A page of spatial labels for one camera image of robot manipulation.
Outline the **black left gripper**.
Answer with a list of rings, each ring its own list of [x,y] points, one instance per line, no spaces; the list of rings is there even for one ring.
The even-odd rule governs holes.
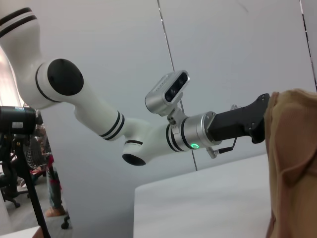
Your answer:
[[[207,136],[214,141],[223,141],[243,136],[251,137],[252,143],[264,141],[264,114],[270,95],[258,96],[251,104],[215,115],[207,127]]]

